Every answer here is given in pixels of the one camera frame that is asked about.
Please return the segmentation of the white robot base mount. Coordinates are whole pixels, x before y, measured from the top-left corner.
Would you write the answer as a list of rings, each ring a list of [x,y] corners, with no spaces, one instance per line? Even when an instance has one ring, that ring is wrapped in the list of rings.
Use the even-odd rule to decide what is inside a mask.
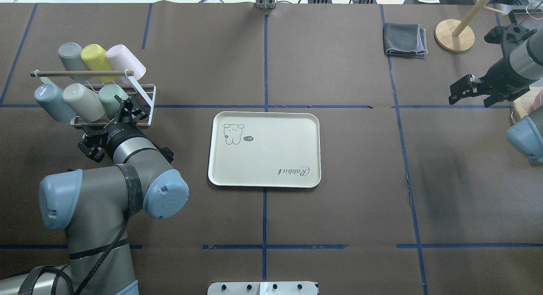
[[[243,281],[212,283],[208,295],[318,295],[318,283],[311,281]]]

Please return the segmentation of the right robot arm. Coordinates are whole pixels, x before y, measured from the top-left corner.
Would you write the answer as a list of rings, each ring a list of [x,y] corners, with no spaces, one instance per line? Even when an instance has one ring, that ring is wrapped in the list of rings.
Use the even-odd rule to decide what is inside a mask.
[[[543,33],[522,26],[516,20],[519,9],[509,12],[511,24],[496,26],[485,35],[487,43],[500,44],[503,57],[492,65],[485,76],[468,74],[450,86],[449,104],[460,99],[486,95],[484,106],[514,101],[530,90],[530,85],[543,76]],[[523,117],[506,132],[506,138],[528,160],[543,161],[543,110],[541,107]]]

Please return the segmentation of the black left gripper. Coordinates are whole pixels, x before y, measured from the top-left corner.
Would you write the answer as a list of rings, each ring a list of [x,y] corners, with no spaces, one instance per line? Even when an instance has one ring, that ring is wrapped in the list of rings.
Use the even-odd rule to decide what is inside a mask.
[[[129,111],[127,111],[127,100],[121,100],[114,121],[108,125],[104,127],[83,126],[84,138],[78,143],[78,147],[87,158],[101,162],[107,154],[113,160],[115,151],[123,142],[136,137],[145,137],[145,134],[134,122],[126,122],[126,120],[129,119],[129,115],[133,121],[145,120],[149,115],[134,96],[129,97]]]

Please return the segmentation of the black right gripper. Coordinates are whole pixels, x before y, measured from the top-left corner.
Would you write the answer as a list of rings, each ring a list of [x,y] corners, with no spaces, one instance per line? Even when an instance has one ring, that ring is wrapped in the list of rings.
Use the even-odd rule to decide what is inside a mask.
[[[514,71],[510,64],[494,64],[479,79],[467,74],[450,85],[448,101],[454,105],[461,99],[489,95],[483,102],[484,107],[488,108],[498,102],[518,99],[529,91],[530,84],[531,80]]]

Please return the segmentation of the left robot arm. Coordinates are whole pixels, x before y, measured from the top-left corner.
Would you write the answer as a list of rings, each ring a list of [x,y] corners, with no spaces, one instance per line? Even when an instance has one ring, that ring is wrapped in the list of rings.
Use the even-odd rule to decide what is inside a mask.
[[[1,281],[2,295],[137,295],[138,281],[126,228],[144,210],[165,219],[189,197],[173,153],[137,127],[147,112],[133,97],[116,100],[118,111],[102,129],[83,126],[80,150],[93,161],[104,155],[112,166],[46,176],[39,185],[42,220],[64,230],[69,263],[38,266]]]

